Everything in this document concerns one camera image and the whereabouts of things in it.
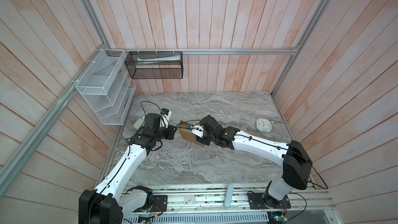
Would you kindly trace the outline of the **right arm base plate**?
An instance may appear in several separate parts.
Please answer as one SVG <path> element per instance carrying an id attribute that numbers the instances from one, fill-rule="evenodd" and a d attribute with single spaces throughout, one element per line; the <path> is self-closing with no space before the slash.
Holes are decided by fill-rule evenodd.
<path id="1" fill-rule="evenodd" d="M 253 191 L 247 192 L 248 202 L 250 209 L 289 209 L 291 203 L 287 195 L 282 200 L 277 200 L 269 195 L 269 188 L 272 181 L 269 182 L 264 193 L 258 193 Z"/>

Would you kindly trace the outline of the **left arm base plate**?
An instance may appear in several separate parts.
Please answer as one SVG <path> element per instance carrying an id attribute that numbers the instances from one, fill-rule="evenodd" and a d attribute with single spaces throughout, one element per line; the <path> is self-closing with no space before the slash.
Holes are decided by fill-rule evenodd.
<path id="1" fill-rule="evenodd" d="M 154 195 L 151 188 L 135 186 L 124 193 L 121 198 L 121 206 L 126 214 L 148 211 L 165 212 L 167 201 L 167 195 Z"/>

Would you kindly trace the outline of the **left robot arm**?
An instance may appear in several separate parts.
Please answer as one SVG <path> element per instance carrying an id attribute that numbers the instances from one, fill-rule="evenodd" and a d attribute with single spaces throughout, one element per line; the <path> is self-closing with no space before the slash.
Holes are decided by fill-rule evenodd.
<path id="1" fill-rule="evenodd" d="M 153 191 L 145 186 L 125 187 L 138 166 L 152 151 L 163 146 L 163 140 L 173 140 L 177 128 L 169 123 L 171 111 L 145 116 L 144 124 L 128 140 L 124 155 L 95 187 L 85 190 L 79 198 L 78 222 L 80 224 L 120 224 L 136 210 L 153 208 Z"/>

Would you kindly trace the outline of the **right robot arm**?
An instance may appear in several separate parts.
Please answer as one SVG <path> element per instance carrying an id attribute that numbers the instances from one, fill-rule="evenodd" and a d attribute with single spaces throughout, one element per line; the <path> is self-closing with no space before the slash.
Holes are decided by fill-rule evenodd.
<path id="1" fill-rule="evenodd" d="M 268 184 L 263 199 L 281 201 L 293 190 L 305 190 L 308 186 L 313 162 L 297 141 L 279 143 L 250 135 L 235 127 L 224 128 L 214 117 L 208 115 L 191 131 L 196 140 L 204 145 L 214 143 L 222 148 L 249 152 L 282 168 L 282 175 Z"/>

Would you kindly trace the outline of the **brown cardboard box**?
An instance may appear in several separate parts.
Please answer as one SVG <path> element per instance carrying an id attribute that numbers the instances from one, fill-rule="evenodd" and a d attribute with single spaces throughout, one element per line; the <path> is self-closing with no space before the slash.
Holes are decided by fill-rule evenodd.
<path id="1" fill-rule="evenodd" d="M 181 134 L 181 137 L 188 142 L 205 147 L 206 146 L 205 144 L 202 144 L 196 140 L 197 136 L 194 133 L 187 130 L 187 126 L 188 126 L 187 122 L 183 122 L 182 120 L 180 121 L 178 129 Z"/>

